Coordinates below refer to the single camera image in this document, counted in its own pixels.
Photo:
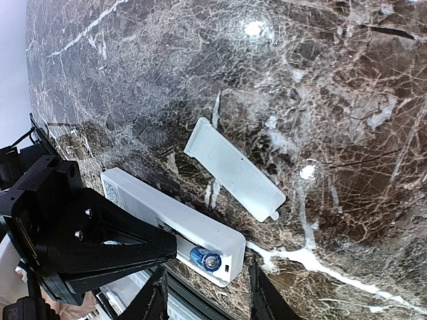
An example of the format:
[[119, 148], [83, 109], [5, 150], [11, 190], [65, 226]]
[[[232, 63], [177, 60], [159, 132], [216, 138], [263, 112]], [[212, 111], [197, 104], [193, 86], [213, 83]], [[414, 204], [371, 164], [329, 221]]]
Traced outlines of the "blue battery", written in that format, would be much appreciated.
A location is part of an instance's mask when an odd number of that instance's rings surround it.
[[203, 247], [192, 248], [189, 253], [189, 258], [192, 263], [210, 273], [218, 271], [222, 266], [221, 255]]

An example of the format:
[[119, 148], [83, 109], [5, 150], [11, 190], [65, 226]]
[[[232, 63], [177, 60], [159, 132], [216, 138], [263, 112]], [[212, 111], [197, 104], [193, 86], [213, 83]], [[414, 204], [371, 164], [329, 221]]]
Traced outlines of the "white remote control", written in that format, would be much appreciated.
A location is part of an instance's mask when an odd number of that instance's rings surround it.
[[[149, 186], [120, 168], [101, 174], [104, 195], [134, 217], [176, 236], [177, 259], [219, 287], [229, 285], [242, 271], [244, 236]], [[222, 266], [213, 273], [191, 262], [189, 253], [203, 247], [221, 255]]]

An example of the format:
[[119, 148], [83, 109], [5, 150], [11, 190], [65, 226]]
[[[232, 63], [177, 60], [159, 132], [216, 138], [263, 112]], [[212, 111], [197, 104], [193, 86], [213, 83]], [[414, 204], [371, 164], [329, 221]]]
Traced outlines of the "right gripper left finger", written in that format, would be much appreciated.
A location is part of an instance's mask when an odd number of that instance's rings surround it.
[[119, 320], [167, 320], [167, 273], [158, 267], [135, 296]]

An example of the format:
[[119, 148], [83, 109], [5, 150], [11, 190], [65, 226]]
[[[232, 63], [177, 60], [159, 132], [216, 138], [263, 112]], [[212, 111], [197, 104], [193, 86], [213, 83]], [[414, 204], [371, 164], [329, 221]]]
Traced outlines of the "white battery cover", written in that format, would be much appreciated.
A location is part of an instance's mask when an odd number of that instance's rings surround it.
[[279, 218], [284, 193], [204, 117], [184, 153], [196, 159], [259, 222]]

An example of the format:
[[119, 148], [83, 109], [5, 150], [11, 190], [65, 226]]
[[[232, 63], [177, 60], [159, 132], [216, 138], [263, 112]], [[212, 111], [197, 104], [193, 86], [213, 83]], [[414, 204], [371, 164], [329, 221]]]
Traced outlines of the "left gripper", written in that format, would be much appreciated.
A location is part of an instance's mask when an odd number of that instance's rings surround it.
[[39, 128], [33, 145], [1, 149], [1, 224], [39, 284], [58, 302], [175, 259], [174, 235], [84, 188], [79, 166], [58, 156]]

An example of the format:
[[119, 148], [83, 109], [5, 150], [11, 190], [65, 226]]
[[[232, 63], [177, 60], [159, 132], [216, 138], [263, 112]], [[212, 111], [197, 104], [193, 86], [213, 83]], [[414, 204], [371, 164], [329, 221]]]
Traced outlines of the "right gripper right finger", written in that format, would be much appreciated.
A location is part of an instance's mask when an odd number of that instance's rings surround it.
[[252, 258], [250, 267], [250, 319], [252, 320], [300, 320], [285, 302], [267, 275]]

